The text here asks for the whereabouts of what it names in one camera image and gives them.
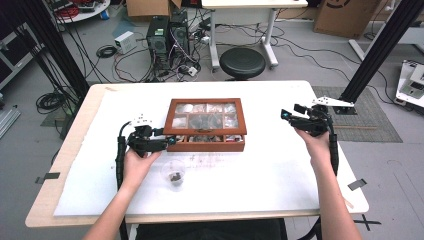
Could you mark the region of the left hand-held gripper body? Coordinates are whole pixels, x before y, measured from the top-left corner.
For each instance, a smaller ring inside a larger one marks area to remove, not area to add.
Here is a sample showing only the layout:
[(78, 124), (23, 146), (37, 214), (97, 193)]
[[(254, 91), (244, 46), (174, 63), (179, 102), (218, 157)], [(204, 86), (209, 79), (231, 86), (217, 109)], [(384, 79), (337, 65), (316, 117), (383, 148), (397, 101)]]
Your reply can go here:
[(152, 120), (143, 114), (135, 117), (130, 125), (134, 131), (128, 136), (127, 145), (133, 149), (140, 157), (147, 152), (160, 152), (166, 148), (162, 145), (161, 136), (153, 136), (151, 127)]

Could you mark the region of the white flat device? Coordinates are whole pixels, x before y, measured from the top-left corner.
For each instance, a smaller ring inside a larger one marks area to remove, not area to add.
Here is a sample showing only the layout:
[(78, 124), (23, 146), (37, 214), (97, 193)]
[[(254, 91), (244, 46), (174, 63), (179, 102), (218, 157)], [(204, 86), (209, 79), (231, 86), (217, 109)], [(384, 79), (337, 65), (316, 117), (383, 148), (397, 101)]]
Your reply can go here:
[(395, 102), (402, 106), (409, 103), (424, 108), (424, 64), (403, 61)]

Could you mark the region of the plain cardboard box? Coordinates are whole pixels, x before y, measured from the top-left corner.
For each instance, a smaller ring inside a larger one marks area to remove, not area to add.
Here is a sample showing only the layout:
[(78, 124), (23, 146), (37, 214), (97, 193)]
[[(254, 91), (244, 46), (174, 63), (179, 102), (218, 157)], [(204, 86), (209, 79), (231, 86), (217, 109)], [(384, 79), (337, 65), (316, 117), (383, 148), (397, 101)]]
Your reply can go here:
[(174, 8), (181, 8), (182, 0), (126, 0), (126, 4), (131, 17), (168, 16)]

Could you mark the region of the person's right hand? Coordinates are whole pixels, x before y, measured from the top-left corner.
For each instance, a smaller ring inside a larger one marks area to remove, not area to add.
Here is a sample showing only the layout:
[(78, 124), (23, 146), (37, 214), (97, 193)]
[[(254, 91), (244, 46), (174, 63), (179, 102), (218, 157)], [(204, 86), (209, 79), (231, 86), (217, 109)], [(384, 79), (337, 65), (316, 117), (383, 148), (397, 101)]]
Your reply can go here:
[(311, 157), (313, 167), (330, 166), (329, 133), (323, 133), (313, 137), (306, 131), (295, 129), (295, 132), (305, 142), (307, 151)]

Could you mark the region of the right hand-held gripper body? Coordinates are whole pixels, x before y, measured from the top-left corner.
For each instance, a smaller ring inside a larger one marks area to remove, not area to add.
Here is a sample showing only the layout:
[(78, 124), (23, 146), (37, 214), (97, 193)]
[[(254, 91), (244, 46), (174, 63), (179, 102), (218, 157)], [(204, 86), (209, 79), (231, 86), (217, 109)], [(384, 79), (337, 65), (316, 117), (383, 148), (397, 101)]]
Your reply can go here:
[(319, 136), (325, 132), (332, 134), (333, 120), (328, 113), (329, 107), (353, 108), (354, 104), (327, 96), (313, 99), (312, 106), (307, 107), (307, 118), (294, 116), (297, 119), (297, 123), (292, 127), (306, 131), (313, 137)]

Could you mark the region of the black computer tower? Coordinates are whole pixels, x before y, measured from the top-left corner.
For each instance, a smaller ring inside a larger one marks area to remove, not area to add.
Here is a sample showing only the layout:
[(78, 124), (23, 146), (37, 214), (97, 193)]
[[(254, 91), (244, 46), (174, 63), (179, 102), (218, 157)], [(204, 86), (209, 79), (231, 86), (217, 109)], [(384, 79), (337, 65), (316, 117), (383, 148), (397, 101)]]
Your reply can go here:
[(190, 53), (186, 11), (175, 11), (170, 18), (171, 51), (187, 56)]
[(146, 35), (153, 65), (157, 69), (169, 70), (169, 17), (153, 16)]

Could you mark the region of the black metal frame post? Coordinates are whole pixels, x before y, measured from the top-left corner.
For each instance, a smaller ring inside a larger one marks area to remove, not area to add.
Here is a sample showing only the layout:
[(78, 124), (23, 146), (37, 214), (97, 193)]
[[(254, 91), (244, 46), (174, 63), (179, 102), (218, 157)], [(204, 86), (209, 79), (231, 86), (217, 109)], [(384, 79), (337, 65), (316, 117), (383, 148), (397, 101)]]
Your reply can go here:
[(424, 0), (401, 0), (392, 14), (374, 38), (364, 60), (355, 72), (351, 81), (342, 92), (339, 99), (348, 104), (334, 106), (333, 110), (339, 115), (355, 115), (354, 103), (365, 87), (377, 73), (385, 59), (398, 44), (411, 24), (424, 10)]
[(75, 90), (78, 98), (84, 99), (89, 85), (80, 71), (62, 35), (58, 32), (48, 9), (42, 0), (12, 0), (14, 8), (30, 25), (36, 36), (47, 47), (63, 75)]

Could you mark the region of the small white box device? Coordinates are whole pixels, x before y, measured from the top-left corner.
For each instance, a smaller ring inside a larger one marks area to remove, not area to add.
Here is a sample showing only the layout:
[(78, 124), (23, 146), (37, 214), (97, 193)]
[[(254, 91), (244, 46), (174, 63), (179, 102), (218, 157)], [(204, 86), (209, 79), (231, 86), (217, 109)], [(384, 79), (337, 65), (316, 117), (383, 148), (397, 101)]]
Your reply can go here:
[(115, 44), (120, 54), (126, 54), (137, 47), (136, 38), (134, 33), (131, 31), (127, 31), (118, 36), (115, 39)]

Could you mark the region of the wooden box with glass lid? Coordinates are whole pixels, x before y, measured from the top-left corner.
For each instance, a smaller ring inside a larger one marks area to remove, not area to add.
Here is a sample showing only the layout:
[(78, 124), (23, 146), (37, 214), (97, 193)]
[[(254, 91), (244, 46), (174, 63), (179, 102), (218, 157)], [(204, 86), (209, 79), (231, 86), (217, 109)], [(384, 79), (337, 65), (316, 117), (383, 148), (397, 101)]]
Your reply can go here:
[(172, 99), (165, 136), (169, 152), (243, 152), (247, 128), (240, 98)]

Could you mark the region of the grey floor mat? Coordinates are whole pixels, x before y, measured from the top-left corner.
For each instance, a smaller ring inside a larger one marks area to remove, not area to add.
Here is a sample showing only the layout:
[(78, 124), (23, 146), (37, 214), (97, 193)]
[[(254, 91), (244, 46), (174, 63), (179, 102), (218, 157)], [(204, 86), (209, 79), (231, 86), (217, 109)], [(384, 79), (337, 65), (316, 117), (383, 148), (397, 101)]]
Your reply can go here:
[(354, 114), (340, 114), (333, 107), (328, 108), (339, 141), (403, 142), (370, 90), (362, 92), (354, 109)]

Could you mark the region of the person's left hand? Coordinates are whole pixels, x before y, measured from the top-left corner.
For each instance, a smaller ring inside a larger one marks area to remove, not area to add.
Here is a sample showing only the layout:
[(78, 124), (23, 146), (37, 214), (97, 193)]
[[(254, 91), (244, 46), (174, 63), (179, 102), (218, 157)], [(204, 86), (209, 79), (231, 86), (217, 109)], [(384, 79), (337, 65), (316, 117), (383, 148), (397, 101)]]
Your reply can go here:
[(153, 152), (140, 157), (134, 150), (129, 149), (124, 157), (124, 178), (121, 190), (134, 195), (160, 155), (160, 152)]

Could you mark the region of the cardboard box with black print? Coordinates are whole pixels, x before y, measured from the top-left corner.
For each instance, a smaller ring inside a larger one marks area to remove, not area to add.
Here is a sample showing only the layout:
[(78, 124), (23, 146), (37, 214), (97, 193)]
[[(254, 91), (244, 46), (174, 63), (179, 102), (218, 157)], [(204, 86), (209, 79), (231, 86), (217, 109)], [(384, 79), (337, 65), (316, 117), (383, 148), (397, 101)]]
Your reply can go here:
[(314, 21), (316, 33), (358, 39), (381, 0), (322, 0)]

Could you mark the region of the black round stool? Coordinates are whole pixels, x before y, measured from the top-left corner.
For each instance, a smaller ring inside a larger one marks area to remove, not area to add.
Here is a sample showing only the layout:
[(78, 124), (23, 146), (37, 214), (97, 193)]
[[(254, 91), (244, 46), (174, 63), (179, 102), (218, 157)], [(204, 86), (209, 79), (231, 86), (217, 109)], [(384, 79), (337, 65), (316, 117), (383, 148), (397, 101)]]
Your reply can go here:
[(264, 57), (256, 50), (236, 47), (225, 51), (220, 59), (221, 69), (236, 81), (260, 75), (266, 67)]

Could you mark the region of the white foam table sheet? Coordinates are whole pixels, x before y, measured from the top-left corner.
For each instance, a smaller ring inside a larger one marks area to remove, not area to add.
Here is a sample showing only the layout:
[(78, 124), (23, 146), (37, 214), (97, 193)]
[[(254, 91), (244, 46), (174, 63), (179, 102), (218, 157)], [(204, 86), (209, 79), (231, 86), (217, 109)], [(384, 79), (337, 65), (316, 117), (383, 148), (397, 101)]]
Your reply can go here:
[[(133, 128), (140, 114), (161, 127), (172, 99), (236, 97), (247, 125), (241, 153), (165, 152), (154, 163), (128, 209), (130, 214), (187, 214), (315, 209), (316, 185), (302, 140), (280, 117), (282, 109), (311, 104), (311, 88), (223, 87), (216, 90), (183, 86), (146, 86), (142, 90), (109, 91), (72, 164), (55, 213), (99, 215), (116, 192), (116, 137)], [(181, 191), (170, 190), (161, 168), (170, 160), (186, 166)]]

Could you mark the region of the clear plastic cup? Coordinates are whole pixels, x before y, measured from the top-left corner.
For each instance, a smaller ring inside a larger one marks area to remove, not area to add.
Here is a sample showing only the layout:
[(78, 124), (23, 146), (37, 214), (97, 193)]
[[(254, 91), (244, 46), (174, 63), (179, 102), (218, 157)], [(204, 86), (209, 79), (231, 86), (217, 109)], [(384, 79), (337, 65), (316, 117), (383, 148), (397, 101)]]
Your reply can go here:
[(186, 173), (186, 166), (180, 160), (170, 160), (163, 164), (161, 177), (172, 191), (181, 191)]

